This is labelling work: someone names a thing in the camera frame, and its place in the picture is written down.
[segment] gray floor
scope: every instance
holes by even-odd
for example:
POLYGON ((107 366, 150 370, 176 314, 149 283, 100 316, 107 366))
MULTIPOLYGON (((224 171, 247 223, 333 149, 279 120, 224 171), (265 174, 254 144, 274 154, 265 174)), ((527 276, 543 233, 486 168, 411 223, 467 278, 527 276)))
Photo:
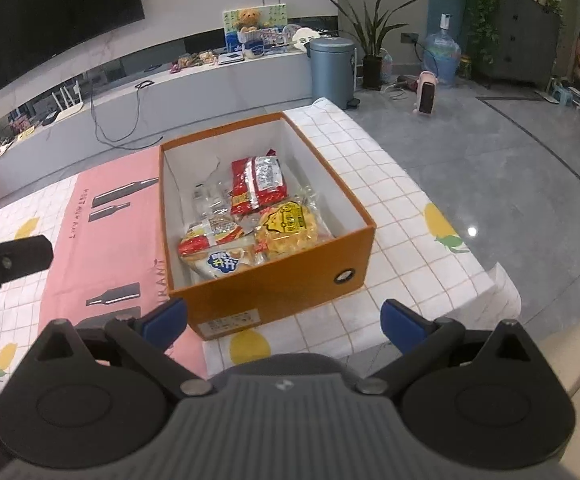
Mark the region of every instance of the gray floor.
MULTIPOLYGON (((536 97, 527 89, 440 89, 432 116, 410 94, 363 92, 349 114, 407 170, 488 268, 500 262, 536 338, 580 320, 580 180, 477 96, 536 97), (468 227, 478 232, 468 235, 468 227)), ((488 101, 580 175, 580 110, 544 101, 488 101)))

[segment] black cable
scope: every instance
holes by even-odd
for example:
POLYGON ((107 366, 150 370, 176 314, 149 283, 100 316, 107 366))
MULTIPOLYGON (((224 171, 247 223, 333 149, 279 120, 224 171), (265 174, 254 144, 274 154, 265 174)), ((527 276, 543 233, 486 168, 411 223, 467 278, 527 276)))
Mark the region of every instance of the black cable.
POLYGON ((439 77, 439 65, 436 64, 436 59, 434 54, 432 54, 432 52, 430 52, 428 49, 425 48, 425 46, 423 46, 422 44, 419 43, 419 41, 415 41, 414 43, 412 43, 413 47, 414 47, 414 53, 417 55, 417 59, 423 63, 423 60, 419 57, 419 53, 417 52, 417 45, 420 45, 420 47, 425 50, 428 54, 430 54, 430 57, 432 58, 432 61, 435 62, 435 70, 436 70, 436 74, 435 77, 439 77))
POLYGON ((147 144, 146 146, 140 146, 138 148, 128 148, 126 146, 117 146, 117 145, 113 144, 113 142, 121 142, 122 140, 127 139, 136 131, 136 128, 138 126, 138 118, 140 117, 140 95, 138 95, 138 91, 142 90, 144 88, 147 88, 148 86, 151 86, 153 84, 154 84, 154 81, 146 79, 145 81, 141 81, 140 83, 138 83, 137 85, 134 86, 134 88, 136 89, 136 120, 134 121, 134 127, 132 128, 132 130, 130 131, 129 134, 122 136, 120 139, 114 139, 114 140, 110 139, 107 135, 105 135, 105 130, 102 128, 102 126, 96 120, 96 107, 94 106, 94 87, 92 86, 92 89, 90 92, 90 114, 92 115, 92 120, 94 121, 94 136, 96 137, 96 140, 98 140, 98 142, 100 142, 101 144, 105 144, 106 146, 109 146, 110 148, 118 148, 119 150, 126 150, 128 152, 136 152, 138 150, 143 150, 145 148, 149 148, 151 146, 154 146, 154 145, 158 144, 159 142, 161 142, 161 140, 163 140, 163 136, 161 136, 157 140, 152 142, 151 144, 147 144), (101 133, 103 134, 103 138, 105 140, 100 139, 100 137, 98 136, 99 130, 101 130, 101 133))

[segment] orange box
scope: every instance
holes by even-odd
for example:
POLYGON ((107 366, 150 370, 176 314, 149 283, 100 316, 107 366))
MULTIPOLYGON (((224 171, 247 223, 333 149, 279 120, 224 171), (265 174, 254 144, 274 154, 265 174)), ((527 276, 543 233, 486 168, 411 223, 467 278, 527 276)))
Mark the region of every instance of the orange box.
POLYGON ((282 113, 205 130, 161 145, 161 229, 167 289, 188 305, 188 323, 205 340, 297 314, 361 287, 376 225, 356 196, 303 133, 282 113), (334 239, 235 272, 202 281, 180 259, 179 241, 196 221, 192 196, 217 166, 230 174, 233 160, 276 150, 289 195, 311 186, 334 239))

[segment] yellow snack bag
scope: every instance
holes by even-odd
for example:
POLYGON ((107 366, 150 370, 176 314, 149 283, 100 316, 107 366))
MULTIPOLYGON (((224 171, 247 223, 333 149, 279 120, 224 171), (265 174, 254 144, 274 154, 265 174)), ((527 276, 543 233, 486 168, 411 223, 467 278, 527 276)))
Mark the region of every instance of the yellow snack bag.
POLYGON ((255 236, 269 258, 314 247, 331 238, 309 188, 261 212, 255 236))

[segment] lemon print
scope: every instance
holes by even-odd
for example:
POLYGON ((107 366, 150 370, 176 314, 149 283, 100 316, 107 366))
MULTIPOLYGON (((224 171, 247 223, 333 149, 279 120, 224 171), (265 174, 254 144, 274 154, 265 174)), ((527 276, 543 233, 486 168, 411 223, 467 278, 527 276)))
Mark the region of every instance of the lemon print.
POLYGON ((270 343, 255 330, 239 332, 230 341, 230 359, 235 365, 270 357, 271 354, 270 343))
POLYGON ((6 374, 6 368, 9 368, 9 365, 12 364, 12 360, 14 359, 14 354, 16 353, 16 343, 8 343, 6 344, 0 351, 0 382, 1 377, 6 374))
POLYGON ((19 227, 18 231, 14 235, 14 240, 20 240, 20 238, 27 238, 29 235, 32 234, 32 231, 36 229, 36 225, 39 222, 38 216, 34 218, 30 218, 27 222, 25 222, 22 226, 19 227))
POLYGON ((450 225, 450 222, 446 220, 446 217, 443 216, 438 207, 432 202, 425 206, 423 216, 425 217, 427 230, 436 238, 437 242, 445 245, 455 254, 470 252, 468 250, 457 249, 457 247, 464 244, 464 241, 461 240, 454 228, 450 225))

